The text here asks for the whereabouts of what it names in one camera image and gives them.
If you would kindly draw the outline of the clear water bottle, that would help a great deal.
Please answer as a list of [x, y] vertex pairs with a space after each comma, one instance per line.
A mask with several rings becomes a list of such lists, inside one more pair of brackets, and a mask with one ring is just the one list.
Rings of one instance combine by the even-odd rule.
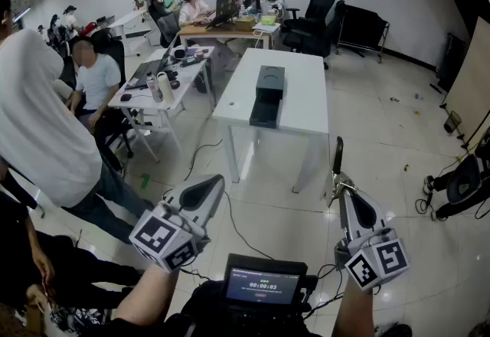
[[146, 74], [146, 84], [147, 87], [149, 88], [152, 98], [156, 103], [160, 103], [164, 100], [162, 91], [160, 89], [158, 79], [157, 77], [152, 74], [151, 72], [148, 72]]

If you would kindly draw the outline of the wooden top desk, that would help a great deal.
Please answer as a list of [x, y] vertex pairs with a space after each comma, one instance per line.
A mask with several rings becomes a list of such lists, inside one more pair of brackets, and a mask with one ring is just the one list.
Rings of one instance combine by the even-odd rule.
[[255, 42], [261, 41], [263, 49], [270, 49], [275, 42], [275, 39], [280, 35], [280, 31], [275, 34], [262, 33], [258, 31], [242, 32], [236, 31], [234, 25], [218, 25], [217, 27], [206, 29], [205, 26], [189, 25], [182, 28], [178, 32], [178, 36], [181, 39], [181, 43], [184, 47], [188, 46], [189, 41], [196, 41], [197, 39], [244, 39], [252, 40]]

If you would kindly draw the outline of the person's left forearm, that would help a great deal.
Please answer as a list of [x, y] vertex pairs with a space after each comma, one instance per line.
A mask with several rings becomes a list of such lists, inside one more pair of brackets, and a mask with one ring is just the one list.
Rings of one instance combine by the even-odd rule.
[[164, 319], [171, 305], [179, 273], [179, 268], [167, 272], [152, 264], [118, 305], [116, 319], [136, 326], [152, 326]]

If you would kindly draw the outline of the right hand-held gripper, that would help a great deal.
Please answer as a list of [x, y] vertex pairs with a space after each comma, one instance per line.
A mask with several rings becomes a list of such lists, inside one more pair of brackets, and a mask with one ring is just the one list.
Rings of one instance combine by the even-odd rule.
[[371, 196], [348, 188], [339, 204], [345, 237], [354, 240], [337, 243], [336, 266], [346, 269], [362, 291], [382, 286], [410, 268], [403, 241], [393, 228], [385, 227], [385, 213]]

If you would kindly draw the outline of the white desk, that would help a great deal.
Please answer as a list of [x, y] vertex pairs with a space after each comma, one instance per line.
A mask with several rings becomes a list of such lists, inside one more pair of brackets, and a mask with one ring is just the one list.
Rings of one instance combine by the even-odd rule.
[[146, 8], [139, 8], [137, 10], [132, 10], [130, 13], [117, 19], [109, 26], [115, 36], [121, 38], [125, 56], [139, 57], [141, 55], [141, 52], [138, 50], [139, 46], [133, 48], [129, 43], [129, 39], [125, 32], [125, 26], [127, 26], [127, 24], [134, 25], [139, 30], [139, 33], [142, 33], [145, 37], [152, 31], [153, 22], [151, 21]]
[[[212, 112], [216, 106], [216, 100], [211, 88], [211, 73], [207, 70], [207, 64], [211, 62], [211, 55], [214, 53], [213, 47], [205, 47], [209, 50], [205, 55], [205, 60], [199, 64], [190, 67], [177, 67], [177, 80], [180, 81], [180, 87], [174, 92], [175, 101], [168, 105], [163, 100], [156, 103], [149, 89], [145, 90], [125, 90], [121, 87], [116, 95], [109, 102], [109, 107], [120, 108], [128, 119], [136, 138], [145, 146], [152, 158], [158, 162], [158, 154], [149, 145], [145, 136], [146, 132], [169, 134], [174, 140], [181, 157], [187, 162], [191, 162], [189, 154], [183, 149], [182, 142], [175, 131], [175, 121], [171, 117], [173, 112], [186, 110], [184, 98], [194, 85], [196, 77], [204, 76], [204, 84], [207, 90], [207, 102], [209, 111]], [[128, 102], [122, 102], [120, 97], [124, 93], [129, 93], [132, 98]]]

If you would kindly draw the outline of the cream thermos flask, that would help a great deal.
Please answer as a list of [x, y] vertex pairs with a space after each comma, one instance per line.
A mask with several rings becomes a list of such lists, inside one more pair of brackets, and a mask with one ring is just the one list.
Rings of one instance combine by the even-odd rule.
[[175, 101], [171, 81], [166, 72], [162, 71], [157, 74], [158, 86], [162, 92], [163, 100], [166, 104], [172, 105]]

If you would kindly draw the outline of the person's right forearm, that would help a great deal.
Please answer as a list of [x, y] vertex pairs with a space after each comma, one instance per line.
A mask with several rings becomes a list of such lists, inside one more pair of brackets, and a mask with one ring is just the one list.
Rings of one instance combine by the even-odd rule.
[[373, 293], [348, 279], [332, 337], [374, 337]]

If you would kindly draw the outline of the black mesh bin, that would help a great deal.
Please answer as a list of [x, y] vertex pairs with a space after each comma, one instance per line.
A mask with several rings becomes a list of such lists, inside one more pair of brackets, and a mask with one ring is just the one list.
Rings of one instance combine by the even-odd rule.
[[448, 134], [453, 134], [462, 122], [460, 116], [455, 111], [450, 111], [443, 128]]

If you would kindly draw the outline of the black chair with grey jacket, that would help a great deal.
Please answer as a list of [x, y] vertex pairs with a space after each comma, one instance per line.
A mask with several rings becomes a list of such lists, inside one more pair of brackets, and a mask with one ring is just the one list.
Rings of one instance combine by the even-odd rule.
[[148, 12], [160, 31], [160, 45], [168, 47], [178, 34], [178, 8], [168, 8], [159, 0], [146, 0]]

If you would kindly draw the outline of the black office chair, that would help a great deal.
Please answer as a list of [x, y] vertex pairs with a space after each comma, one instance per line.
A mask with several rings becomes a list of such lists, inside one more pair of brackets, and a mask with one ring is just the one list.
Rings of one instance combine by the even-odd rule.
[[[109, 55], [119, 67], [121, 74], [121, 81], [119, 86], [123, 86], [126, 82], [126, 69], [125, 69], [125, 50], [123, 43], [115, 38], [110, 31], [106, 28], [99, 30], [92, 35], [94, 50], [99, 54]], [[128, 119], [123, 114], [120, 108], [109, 108], [103, 115], [103, 119], [107, 117], [112, 119], [109, 124], [109, 129], [106, 131], [105, 145], [110, 148], [112, 144], [119, 138], [122, 138], [123, 143], [126, 146], [127, 157], [131, 159], [134, 153], [131, 149], [128, 137], [128, 131], [132, 129]]]
[[302, 17], [297, 15], [299, 8], [286, 8], [292, 18], [283, 22], [286, 28], [283, 44], [292, 52], [301, 52], [306, 44], [312, 43], [314, 39], [321, 39], [326, 30], [326, 16], [334, 3], [335, 0], [309, 0]]
[[292, 30], [294, 42], [291, 51], [321, 57], [324, 69], [327, 70], [325, 59], [331, 53], [334, 37], [340, 31], [345, 11], [345, 1], [340, 0], [335, 4], [334, 15], [328, 24], [314, 22], [312, 19], [301, 20], [299, 26]]

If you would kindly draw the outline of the black open laptop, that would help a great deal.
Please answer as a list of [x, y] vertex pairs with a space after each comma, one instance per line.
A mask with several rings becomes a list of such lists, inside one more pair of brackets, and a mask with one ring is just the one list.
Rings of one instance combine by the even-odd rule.
[[147, 88], [147, 76], [149, 74], [156, 75], [171, 63], [170, 56], [177, 40], [178, 36], [176, 35], [170, 45], [164, 49], [164, 54], [160, 59], [141, 64], [133, 74], [132, 78], [126, 83], [125, 90]]

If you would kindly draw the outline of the small cardboard box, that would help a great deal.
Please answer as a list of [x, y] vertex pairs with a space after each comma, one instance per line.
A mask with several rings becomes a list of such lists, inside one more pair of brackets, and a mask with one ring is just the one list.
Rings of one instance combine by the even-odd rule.
[[251, 32], [257, 24], [257, 19], [251, 15], [240, 16], [234, 21], [236, 31]]

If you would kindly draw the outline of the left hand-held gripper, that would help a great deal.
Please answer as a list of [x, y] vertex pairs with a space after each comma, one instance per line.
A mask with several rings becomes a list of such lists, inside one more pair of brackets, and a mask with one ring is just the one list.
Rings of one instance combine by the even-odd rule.
[[137, 251], [168, 273], [200, 254], [211, 239], [206, 225], [225, 189], [221, 174], [199, 175], [173, 188], [145, 211], [129, 235]]

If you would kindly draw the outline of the black cabinet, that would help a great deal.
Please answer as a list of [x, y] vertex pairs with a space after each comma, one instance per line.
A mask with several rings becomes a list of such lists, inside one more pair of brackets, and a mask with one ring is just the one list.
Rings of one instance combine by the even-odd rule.
[[443, 59], [436, 72], [438, 87], [449, 92], [466, 55], [466, 43], [452, 33], [447, 34], [446, 45], [443, 51]]

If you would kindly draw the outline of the black rolling rack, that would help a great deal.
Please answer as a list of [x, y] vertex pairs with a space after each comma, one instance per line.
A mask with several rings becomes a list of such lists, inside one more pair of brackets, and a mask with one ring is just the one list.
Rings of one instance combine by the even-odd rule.
[[370, 51], [377, 55], [377, 62], [381, 64], [389, 30], [390, 23], [378, 13], [346, 5], [341, 18], [336, 53], [339, 53], [340, 47], [351, 49], [361, 57], [364, 55], [360, 50]]

